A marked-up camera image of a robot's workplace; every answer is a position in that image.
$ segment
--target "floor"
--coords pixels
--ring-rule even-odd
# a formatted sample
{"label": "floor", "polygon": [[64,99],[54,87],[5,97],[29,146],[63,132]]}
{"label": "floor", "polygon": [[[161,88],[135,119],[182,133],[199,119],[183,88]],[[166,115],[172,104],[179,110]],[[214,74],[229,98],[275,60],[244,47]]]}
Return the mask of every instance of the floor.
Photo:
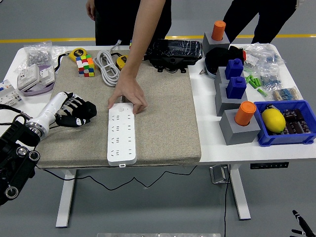
{"label": "floor", "polygon": [[[182,0],[172,2],[170,36],[200,36],[222,19],[231,1]],[[3,0],[0,3],[0,81],[27,39],[94,37],[94,24],[85,13],[85,0],[47,1]],[[312,70],[316,62],[316,40],[294,38],[316,34],[316,1],[307,0],[287,21],[273,40],[300,92],[316,111],[316,83]],[[241,36],[253,34],[257,17]],[[19,40],[18,43],[4,40]],[[234,43],[250,43],[240,38]],[[63,41],[54,45],[94,45],[93,41]],[[78,177],[91,175],[109,188],[133,177],[149,185],[162,173],[188,174],[194,166],[90,169]],[[226,236],[290,236],[300,227],[292,210],[297,210],[316,232],[316,161],[291,162],[288,168],[250,170],[240,167],[240,175],[251,220],[238,219],[233,190],[228,187]],[[224,236],[226,185],[211,183],[208,166],[198,166],[191,175],[166,173],[146,189],[133,181],[115,191],[107,191],[87,178],[76,181],[68,228],[55,228],[63,181],[42,170],[30,179],[20,196],[0,207],[1,236],[15,237],[96,237],[98,233],[220,233]]]}

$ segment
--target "table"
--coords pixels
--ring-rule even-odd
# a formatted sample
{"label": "table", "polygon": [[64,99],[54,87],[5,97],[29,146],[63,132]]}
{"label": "table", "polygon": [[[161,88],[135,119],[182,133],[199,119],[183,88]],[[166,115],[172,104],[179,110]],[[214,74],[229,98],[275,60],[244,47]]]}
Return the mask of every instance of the table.
{"label": "table", "polygon": [[[236,47],[243,47],[244,44],[235,44]],[[110,47],[83,46],[86,50],[110,49]],[[119,46],[117,50],[126,50],[128,46]],[[17,73],[15,70],[26,57],[24,49],[20,49],[4,80],[9,80],[16,87]],[[252,143],[227,146],[222,135],[219,121],[221,117],[216,116],[215,110],[215,86],[214,81],[208,75],[200,75],[204,69],[204,59],[199,60],[194,66],[189,66],[192,93],[196,108],[197,125],[201,145],[201,159],[198,165],[231,164],[231,182],[237,203],[238,214],[241,220],[250,219],[246,197],[243,191],[242,182],[238,168],[243,163],[264,163],[283,162],[294,160],[307,160],[316,158],[316,143],[310,145],[291,144],[260,147],[255,139]],[[286,66],[281,66],[280,75],[285,88],[296,86]],[[250,85],[246,89],[249,101],[263,101],[263,97]],[[15,107],[30,116],[36,116],[46,105],[51,97],[51,92],[35,97],[23,97],[24,103]],[[10,111],[2,111],[0,122],[11,121],[15,114]],[[0,126],[0,134],[3,134],[6,127]],[[74,178],[76,170],[65,170],[65,178]],[[66,227],[68,224],[70,204],[72,198],[74,181],[65,181],[61,197],[60,208],[57,218],[57,227]]]}

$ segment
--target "rubik's cube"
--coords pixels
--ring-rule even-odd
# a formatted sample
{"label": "rubik's cube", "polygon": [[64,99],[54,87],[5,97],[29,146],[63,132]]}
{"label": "rubik's cube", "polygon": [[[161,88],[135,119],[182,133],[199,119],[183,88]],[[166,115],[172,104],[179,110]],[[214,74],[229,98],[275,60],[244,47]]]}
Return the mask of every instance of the rubik's cube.
{"label": "rubik's cube", "polygon": [[85,55],[76,58],[78,65],[79,77],[94,77],[94,63],[91,55]]}

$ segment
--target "black shirt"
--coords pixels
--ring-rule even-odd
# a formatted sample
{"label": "black shirt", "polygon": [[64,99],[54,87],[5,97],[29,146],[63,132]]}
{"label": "black shirt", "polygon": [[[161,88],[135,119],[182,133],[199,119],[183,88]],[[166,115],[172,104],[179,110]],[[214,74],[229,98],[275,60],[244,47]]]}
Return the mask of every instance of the black shirt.
{"label": "black shirt", "polygon": [[[120,39],[122,44],[129,45],[139,4],[140,0],[95,0],[96,44],[107,45],[101,42],[112,40],[116,43]],[[153,40],[163,39],[170,27],[171,0],[166,0]]]}

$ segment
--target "beige fabric board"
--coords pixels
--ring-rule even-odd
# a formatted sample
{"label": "beige fabric board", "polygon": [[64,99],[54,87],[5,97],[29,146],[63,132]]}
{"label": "beige fabric board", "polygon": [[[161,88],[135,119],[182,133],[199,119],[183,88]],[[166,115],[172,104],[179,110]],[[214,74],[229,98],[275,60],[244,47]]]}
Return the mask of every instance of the beige fabric board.
{"label": "beige fabric board", "polygon": [[[97,51],[89,51],[92,57]],[[135,165],[192,164],[201,157],[198,126],[189,72],[158,73],[148,61],[141,64],[137,81],[149,104],[135,116],[137,162]],[[52,97],[73,92],[97,107],[97,116],[79,128],[49,131],[37,150],[40,168],[109,166],[107,162],[108,98],[114,88],[96,76],[81,78],[69,57],[62,59]]]}

